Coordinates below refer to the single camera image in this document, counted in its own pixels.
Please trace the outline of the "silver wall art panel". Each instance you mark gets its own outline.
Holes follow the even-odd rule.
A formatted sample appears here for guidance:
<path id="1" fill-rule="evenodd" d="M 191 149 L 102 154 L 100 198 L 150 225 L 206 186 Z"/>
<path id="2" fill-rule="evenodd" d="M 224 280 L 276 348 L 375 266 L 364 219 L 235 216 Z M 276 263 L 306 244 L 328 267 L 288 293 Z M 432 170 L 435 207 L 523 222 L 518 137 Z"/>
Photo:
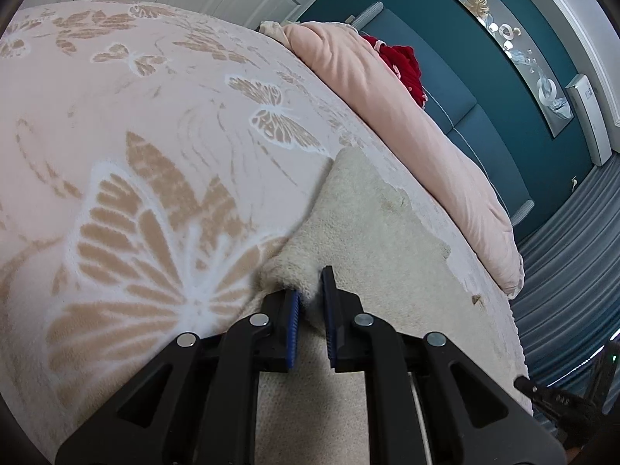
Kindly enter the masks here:
<path id="1" fill-rule="evenodd" d="M 531 35 L 502 0 L 457 0 L 498 44 L 520 74 L 551 136 L 574 119 L 570 102 Z"/>

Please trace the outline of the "teal upholstered headboard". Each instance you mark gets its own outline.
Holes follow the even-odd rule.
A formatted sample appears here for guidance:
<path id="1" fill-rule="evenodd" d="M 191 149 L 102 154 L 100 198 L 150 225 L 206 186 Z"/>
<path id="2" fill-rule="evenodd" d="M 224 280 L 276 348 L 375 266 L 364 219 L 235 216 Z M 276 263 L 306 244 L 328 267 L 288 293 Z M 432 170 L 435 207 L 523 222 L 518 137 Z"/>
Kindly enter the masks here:
<path id="1" fill-rule="evenodd" d="M 491 182 L 513 226 L 535 206 L 512 154 L 501 136 L 452 68 L 405 21 L 375 2 L 351 20 L 361 34 L 390 45 L 409 45 L 421 69 L 421 84 L 428 101 L 425 111 L 446 136 L 474 161 Z"/>

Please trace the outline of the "white air conditioner unit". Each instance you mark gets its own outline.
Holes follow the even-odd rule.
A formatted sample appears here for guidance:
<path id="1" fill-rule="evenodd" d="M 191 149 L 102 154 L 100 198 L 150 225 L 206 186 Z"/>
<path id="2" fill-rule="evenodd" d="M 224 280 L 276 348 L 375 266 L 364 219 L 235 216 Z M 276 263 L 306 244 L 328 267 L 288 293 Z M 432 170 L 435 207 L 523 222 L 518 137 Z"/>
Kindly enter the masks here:
<path id="1" fill-rule="evenodd" d="M 567 84 L 567 94 L 586 138 L 591 160 L 595 166 L 602 167 L 611 158 L 613 151 L 589 78 L 585 74 L 576 74 Z"/>

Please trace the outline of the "red garment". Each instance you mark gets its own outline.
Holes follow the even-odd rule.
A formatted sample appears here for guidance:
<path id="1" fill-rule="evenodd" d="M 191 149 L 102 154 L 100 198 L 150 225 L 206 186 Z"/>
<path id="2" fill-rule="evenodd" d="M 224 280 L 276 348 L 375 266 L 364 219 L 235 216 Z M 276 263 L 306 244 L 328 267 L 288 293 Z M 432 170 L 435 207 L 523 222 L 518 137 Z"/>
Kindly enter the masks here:
<path id="1" fill-rule="evenodd" d="M 421 69 L 411 46 L 389 45 L 378 38 L 363 34 L 362 37 L 373 47 L 391 69 L 401 84 L 406 87 L 415 102 L 424 108 L 428 101 L 421 83 Z"/>

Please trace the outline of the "grey pleated curtain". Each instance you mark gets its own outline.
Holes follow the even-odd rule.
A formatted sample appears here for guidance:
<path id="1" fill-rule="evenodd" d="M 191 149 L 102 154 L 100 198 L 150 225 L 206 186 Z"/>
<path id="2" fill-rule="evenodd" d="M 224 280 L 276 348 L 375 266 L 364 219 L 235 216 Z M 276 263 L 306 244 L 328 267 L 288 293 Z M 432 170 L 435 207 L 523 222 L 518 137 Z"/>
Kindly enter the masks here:
<path id="1" fill-rule="evenodd" d="M 567 383 L 619 338 L 619 157 L 594 168 L 522 245 L 512 301 L 530 377 Z"/>

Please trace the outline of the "cream sweater with black hearts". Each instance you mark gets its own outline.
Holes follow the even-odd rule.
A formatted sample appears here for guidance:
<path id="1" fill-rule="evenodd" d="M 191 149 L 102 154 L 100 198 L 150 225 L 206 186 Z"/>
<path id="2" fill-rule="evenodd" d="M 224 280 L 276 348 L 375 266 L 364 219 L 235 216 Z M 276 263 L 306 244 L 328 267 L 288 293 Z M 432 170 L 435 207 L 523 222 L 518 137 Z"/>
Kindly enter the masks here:
<path id="1" fill-rule="evenodd" d="M 368 463 L 365 381 L 329 366 L 320 271 L 330 265 L 339 288 L 396 323 L 421 265 L 416 248 L 438 258 L 434 268 L 450 253 L 420 224 L 405 191 L 387 184 L 362 150 L 341 149 L 304 222 L 258 272 L 258 299 L 298 290 L 304 316 L 297 365 L 261 377 L 257 463 Z"/>

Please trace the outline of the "pink folded duvet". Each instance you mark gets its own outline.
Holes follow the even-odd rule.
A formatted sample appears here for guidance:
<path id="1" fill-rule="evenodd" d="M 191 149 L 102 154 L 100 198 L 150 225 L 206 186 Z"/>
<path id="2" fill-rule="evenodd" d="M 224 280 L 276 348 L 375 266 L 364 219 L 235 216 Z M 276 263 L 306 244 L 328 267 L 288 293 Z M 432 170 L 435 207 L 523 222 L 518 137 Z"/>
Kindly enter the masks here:
<path id="1" fill-rule="evenodd" d="M 298 56 L 382 139 L 446 210 L 509 298 L 524 287 L 524 261 L 491 182 L 416 103 L 352 26 L 264 21 L 260 32 Z"/>

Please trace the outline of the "pink butterfly pattern bedspread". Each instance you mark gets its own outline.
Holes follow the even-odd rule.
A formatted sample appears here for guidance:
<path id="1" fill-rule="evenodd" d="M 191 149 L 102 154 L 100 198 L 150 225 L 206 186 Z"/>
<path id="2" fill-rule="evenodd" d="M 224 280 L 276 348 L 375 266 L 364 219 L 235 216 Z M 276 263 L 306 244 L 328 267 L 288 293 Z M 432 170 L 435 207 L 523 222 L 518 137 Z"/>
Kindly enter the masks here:
<path id="1" fill-rule="evenodd" d="M 149 2 L 15 13 L 1 36 L 1 395 L 61 444 L 183 332 L 256 311 L 258 272 L 362 150 L 446 244 L 397 330 L 446 334 L 502 388 L 527 372 L 497 286 L 443 206 L 288 48 Z"/>

